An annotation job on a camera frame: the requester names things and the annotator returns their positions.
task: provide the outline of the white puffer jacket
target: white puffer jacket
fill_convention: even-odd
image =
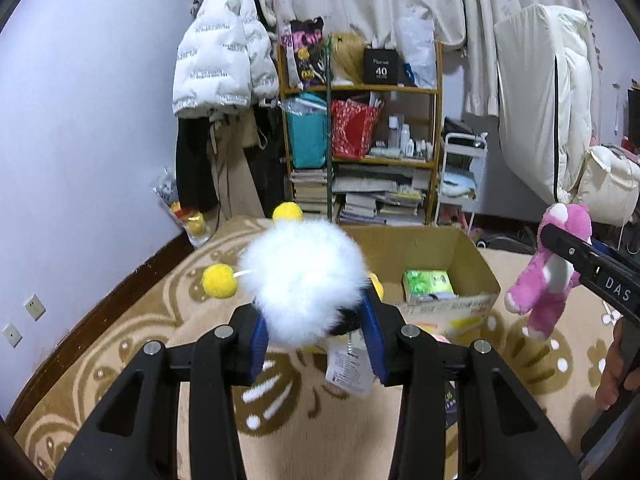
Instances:
[[[254,0],[204,0],[178,47],[174,114],[238,114],[278,94],[271,41]]]

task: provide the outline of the beige trousers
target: beige trousers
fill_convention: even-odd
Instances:
[[[220,200],[220,204],[207,214],[209,227],[214,232],[234,216],[264,218],[254,180],[242,150],[243,147],[257,144],[254,112],[248,110],[231,121],[231,124],[218,128],[212,124],[210,129],[211,174]]]

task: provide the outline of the white mattress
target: white mattress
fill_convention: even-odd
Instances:
[[[500,147],[511,171],[547,203],[577,192],[591,137],[586,17],[535,5],[495,25]]]

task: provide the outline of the human hand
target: human hand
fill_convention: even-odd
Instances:
[[[618,380],[622,375],[624,361],[620,353],[620,341],[622,340],[622,323],[619,321],[613,329],[613,343],[607,353],[605,365],[600,380],[600,387],[596,392],[596,404],[600,410],[608,410],[618,400]],[[640,368],[629,374],[623,384],[625,390],[637,390],[640,388]]]

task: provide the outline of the floor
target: floor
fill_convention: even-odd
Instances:
[[[202,272],[215,262],[236,265],[239,251],[269,225],[265,220],[236,219],[223,226],[66,371],[17,433],[22,448],[48,478],[93,407],[146,341],[162,340],[168,346],[193,342],[227,322],[236,306],[248,303],[242,291],[229,300],[208,298],[200,285]],[[502,291],[529,261],[522,254],[482,254]],[[611,342],[604,313],[598,298],[578,288],[551,339],[539,343],[528,337],[524,319],[505,311],[500,295],[484,325],[468,336],[467,342],[482,336],[498,349],[573,452],[593,416],[593,394]],[[234,390],[248,478],[386,478],[400,389],[375,384],[371,396],[361,400],[327,385],[325,370],[322,354],[270,348],[257,386]],[[191,477],[185,460],[187,395],[185,385],[178,416],[178,469],[184,480]],[[447,431],[447,479],[456,473],[457,448],[454,425]]]

